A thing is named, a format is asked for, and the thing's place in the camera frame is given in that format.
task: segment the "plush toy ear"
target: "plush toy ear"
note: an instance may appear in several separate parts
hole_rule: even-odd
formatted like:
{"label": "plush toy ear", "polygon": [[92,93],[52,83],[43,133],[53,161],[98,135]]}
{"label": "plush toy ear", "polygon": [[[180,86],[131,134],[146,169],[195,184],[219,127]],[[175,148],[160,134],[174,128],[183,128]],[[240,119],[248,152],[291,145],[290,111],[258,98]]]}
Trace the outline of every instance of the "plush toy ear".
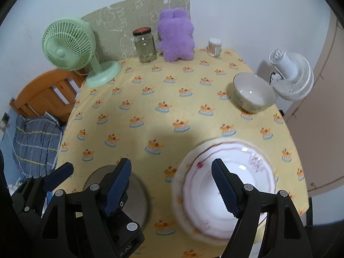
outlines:
{"label": "plush toy ear", "polygon": [[175,8],[173,10],[173,15],[175,18],[188,17],[188,13],[183,8]]}
{"label": "plush toy ear", "polygon": [[173,10],[172,9],[163,9],[160,12],[159,20],[164,18],[173,18]]}

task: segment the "fan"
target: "fan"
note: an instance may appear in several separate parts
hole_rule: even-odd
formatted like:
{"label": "fan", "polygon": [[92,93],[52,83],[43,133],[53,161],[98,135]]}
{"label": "fan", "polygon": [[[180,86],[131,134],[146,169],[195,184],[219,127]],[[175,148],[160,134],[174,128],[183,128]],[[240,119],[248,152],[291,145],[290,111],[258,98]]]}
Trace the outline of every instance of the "fan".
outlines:
{"label": "fan", "polygon": [[272,87],[281,98],[298,101],[308,95],[313,87],[314,74],[306,58],[298,53],[276,49],[271,52],[270,61],[280,75],[273,81]]}
{"label": "fan", "polygon": [[65,18],[50,24],[44,32],[42,48],[45,57],[62,70],[75,71],[90,63],[92,70],[86,79],[89,87],[109,82],[121,70],[116,61],[99,64],[91,26],[82,20]]}

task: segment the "glass jar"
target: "glass jar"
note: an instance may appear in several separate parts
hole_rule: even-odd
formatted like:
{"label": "glass jar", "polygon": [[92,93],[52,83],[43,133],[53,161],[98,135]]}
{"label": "glass jar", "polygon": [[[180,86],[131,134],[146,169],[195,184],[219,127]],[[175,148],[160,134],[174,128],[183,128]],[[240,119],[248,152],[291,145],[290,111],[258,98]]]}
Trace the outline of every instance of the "glass jar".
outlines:
{"label": "glass jar", "polygon": [[150,62],[157,58],[153,36],[150,27],[142,27],[133,31],[137,55],[140,62]]}

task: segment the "table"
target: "table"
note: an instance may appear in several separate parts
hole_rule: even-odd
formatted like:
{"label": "table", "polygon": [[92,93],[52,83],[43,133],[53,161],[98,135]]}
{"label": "table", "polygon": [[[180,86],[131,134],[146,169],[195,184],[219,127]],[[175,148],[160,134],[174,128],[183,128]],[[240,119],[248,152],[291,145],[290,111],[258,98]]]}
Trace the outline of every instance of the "table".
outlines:
{"label": "table", "polygon": [[[151,215],[146,238],[136,251],[142,257],[216,257],[224,246],[191,239],[178,226],[171,209],[170,181],[188,152],[234,128],[234,138],[247,140],[269,159],[277,191],[288,191],[299,214],[308,209],[301,162],[287,126],[274,105],[247,114],[234,102],[233,78],[252,72],[235,51],[220,58],[204,49],[193,61],[166,63],[159,56],[142,64],[121,61],[120,74],[99,88],[83,86],[69,118],[57,166],[74,165],[74,174],[59,188],[81,191],[98,168],[129,158],[132,171],[146,185]],[[159,236],[161,222],[174,232]],[[263,237],[259,229],[256,241]]]}

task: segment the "green fan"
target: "green fan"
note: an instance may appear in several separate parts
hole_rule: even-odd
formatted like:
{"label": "green fan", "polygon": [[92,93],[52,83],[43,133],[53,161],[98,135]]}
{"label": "green fan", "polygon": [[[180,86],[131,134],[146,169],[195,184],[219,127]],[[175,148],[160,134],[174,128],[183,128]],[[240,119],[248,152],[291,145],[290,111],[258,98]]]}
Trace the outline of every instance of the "green fan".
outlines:
{"label": "green fan", "polygon": [[78,19],[61,19],[50,24],[42,38],[45,57],[56,67],[75,71],[88,63],[92,70],[87,76],[89,87],[98,87],[118,75],[121,65],[116,61],[99,64],[96,56],[96,39],[90,25]]}

